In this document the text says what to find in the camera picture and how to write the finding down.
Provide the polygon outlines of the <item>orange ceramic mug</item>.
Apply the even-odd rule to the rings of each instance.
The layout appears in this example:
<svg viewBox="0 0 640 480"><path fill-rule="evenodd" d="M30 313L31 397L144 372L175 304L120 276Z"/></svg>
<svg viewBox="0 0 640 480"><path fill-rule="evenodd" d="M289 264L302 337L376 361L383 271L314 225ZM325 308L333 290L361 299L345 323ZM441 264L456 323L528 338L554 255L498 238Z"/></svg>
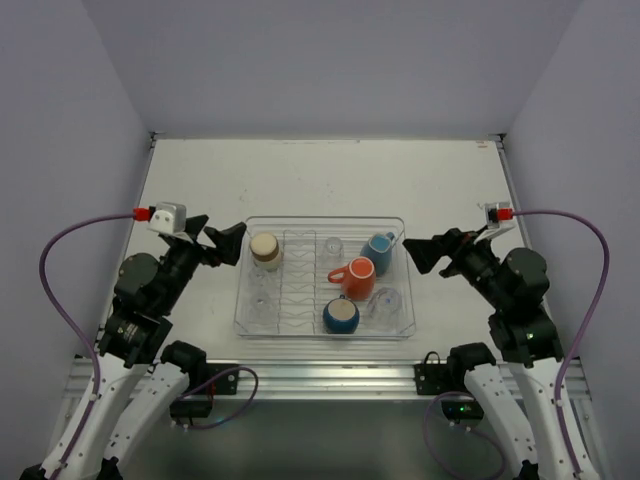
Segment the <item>orange ceramic mug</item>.
<svg viewBox="0 0 640 480"><path fill-rule="evenodd" d="M340 284L342 293L353 301L366 300L374 290L376 272L373 262L364 256L351 260L347 265L331 271L327 280Z"/></svg>

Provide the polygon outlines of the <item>dark blue ribbed mug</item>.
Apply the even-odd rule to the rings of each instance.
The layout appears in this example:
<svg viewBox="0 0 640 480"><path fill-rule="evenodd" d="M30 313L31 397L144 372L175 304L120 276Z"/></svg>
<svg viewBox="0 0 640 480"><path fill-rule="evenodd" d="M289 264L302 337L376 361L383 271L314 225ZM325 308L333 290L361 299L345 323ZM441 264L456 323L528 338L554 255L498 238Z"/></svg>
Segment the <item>dark blue ribbed mug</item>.
<svg viewBox="0 0 640 480"><path fill-rule="evenodd" d="M329 334L353 334L359 326L360 311L353 301L340 295L325 305L322 320Z"/></svg>

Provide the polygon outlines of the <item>large clear glass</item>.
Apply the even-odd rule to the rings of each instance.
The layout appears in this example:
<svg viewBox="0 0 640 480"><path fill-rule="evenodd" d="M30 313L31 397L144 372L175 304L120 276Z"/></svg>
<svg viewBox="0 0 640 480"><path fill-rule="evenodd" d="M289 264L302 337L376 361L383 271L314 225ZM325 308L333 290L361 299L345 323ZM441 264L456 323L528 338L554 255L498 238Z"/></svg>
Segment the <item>large clear glass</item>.
<svg viewBox="0 0 640 480"><path fill-rule="evenodd" d="M394 288L383 287L367 305L368 325L377 331L395 331L401 310L401 294Z"/></svg>

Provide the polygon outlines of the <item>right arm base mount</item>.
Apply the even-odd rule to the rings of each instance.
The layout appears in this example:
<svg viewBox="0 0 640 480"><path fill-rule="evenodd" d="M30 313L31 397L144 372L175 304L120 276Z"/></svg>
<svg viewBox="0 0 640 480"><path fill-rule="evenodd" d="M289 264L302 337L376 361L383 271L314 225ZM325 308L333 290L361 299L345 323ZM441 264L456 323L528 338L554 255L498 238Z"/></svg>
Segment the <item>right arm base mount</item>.
<svg viewBox="0 0 640 480"><path fill-rule="evenodd" d="M436 351L429 351L424 359L413 366L416 393L437 396L451 391L466 389L455 383L445 362ZM454 424L477 425L484 418L479 403L468 398L447 397L440 402L441 413Z"/></svg>

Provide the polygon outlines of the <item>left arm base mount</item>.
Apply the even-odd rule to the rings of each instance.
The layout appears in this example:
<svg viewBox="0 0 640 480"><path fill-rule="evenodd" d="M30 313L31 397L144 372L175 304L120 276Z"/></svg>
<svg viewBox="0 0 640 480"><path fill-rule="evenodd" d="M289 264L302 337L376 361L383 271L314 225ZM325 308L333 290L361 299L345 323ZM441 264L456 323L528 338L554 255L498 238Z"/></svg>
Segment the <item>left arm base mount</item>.
<svg viewBox="0 0 640 480"><path fill-rule="evenodd" d="M169 407L171 419L178 425L187 426L194 426L198 420L207 420L217 396L234 396L237 393L239 373L233 371L220 376L222 371L232 367L235 364L207 364L201 373L190 380L187 390L201 386L210 378L217 379L194 395L175 400Z"/></svg>

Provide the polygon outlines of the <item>brown steel tumbler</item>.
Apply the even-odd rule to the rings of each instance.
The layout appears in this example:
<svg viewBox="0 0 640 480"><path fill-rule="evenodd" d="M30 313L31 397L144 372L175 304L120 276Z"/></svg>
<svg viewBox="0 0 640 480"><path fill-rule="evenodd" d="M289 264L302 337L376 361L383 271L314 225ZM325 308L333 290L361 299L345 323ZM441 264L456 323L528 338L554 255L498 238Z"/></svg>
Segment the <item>brown steel tumbler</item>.
<svg viewBox="0 0 640 480"><path fill-rule="evenodd" d="M251 238L249 248L255 265L266 271L276 270L282 261L282 251L277 237L261 232Z"/></svg>

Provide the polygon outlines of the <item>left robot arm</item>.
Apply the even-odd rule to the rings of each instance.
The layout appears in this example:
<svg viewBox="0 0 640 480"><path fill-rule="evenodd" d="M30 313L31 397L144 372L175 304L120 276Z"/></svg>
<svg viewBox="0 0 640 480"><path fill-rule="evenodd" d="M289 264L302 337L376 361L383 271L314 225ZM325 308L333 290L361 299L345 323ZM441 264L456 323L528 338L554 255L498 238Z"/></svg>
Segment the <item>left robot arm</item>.
<svg viewBox="0 0 640 480"><path fill-rule="evenodd" d="M42 463L23 470L24 479L119 479L140 441L173 403L200 392L217 394L218 380L244 369L231 364L213 372L203 350L165 339L172 328L168 317L196 269L238 263L246 224L218 230L208 226L207 216L189 217L176 204L136 208L121 217L147 223L168 249L160 257L140 253L121 263L111 313L96 341L62 307L46 274L52 247L89 223L64 229L41 253L45 294L87 348L92 374L58 443Z"/></svg>

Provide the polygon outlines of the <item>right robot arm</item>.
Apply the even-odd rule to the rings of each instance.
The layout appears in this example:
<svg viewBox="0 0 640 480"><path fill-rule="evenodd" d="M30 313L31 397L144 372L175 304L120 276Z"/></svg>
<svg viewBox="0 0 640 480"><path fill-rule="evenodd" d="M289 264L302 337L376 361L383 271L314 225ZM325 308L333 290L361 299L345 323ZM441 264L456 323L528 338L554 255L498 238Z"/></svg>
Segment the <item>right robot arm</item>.
<svg viewBox="0 0 640 480"><path fill-rule="evenodd" d="M599 478L564 381L567 358L543 306L549 288L545 259L525 247L499 259L487 232L457 228L403 245L422 274L448 258L440 276L462 276L494 309L490 335L522 399L516 401L503 386L483 343L452 348L447 367L452 380L480 404L503 466L516 479Z"/></svg>

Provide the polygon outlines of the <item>light blue floral mug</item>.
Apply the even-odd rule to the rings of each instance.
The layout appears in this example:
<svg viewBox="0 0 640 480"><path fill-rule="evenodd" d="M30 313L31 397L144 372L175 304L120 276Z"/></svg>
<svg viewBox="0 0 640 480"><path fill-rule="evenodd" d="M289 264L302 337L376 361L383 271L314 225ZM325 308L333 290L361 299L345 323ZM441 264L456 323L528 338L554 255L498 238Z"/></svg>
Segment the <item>light blue floral mug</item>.
<svg viewBox="0 0 640 480"><path fill-rule="evenodd" d="M361 248L360 255L372 261L377 277L385 275L389 270L395 244L396 235L393 232L376 233Z"/></svg>

